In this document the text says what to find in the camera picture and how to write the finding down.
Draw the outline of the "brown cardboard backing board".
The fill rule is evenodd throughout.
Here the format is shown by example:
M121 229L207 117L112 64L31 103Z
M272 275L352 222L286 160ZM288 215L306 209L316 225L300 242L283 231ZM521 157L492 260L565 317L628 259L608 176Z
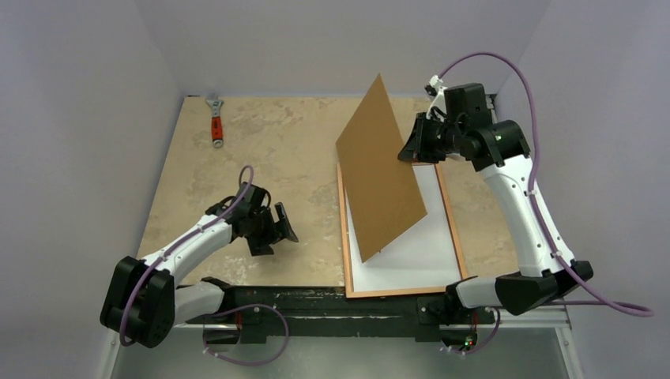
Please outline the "brown cardboard backing board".
M421 221L427 210L390 97L378 75L336 141L344 190L362 261Z

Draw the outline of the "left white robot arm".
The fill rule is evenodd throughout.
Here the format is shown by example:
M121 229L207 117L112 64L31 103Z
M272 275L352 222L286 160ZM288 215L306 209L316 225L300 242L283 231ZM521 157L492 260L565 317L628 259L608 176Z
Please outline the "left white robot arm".
M207 257L239 238L254 257L273 254L273 245L299 238L285 207L269 203L268 190L242 182L237 194L205 210L187 232L143 258L124 257L113 271L100 323L119 334L124 347L160 344L176 325L208 315L224 323L235 315L229 284L214 278L182 281Z

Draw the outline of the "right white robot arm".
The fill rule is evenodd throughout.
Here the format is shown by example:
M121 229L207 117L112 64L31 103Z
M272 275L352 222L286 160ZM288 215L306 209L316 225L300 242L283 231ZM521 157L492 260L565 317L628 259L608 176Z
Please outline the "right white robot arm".
M581 281L593 278L588 261L575 259L560 241L550 216L539 221L533 211L547 207L536 180L521 127L494 122L484 86L446 87L434 78L425 87L431 98L416 115L412 132L398 153L400 161L438 163L450 155L469 161L494 192L517 252L518 271L497 278L468 278L446 287L440 310L445 321L463 321L480 307L502 307L520 315L562 298Z

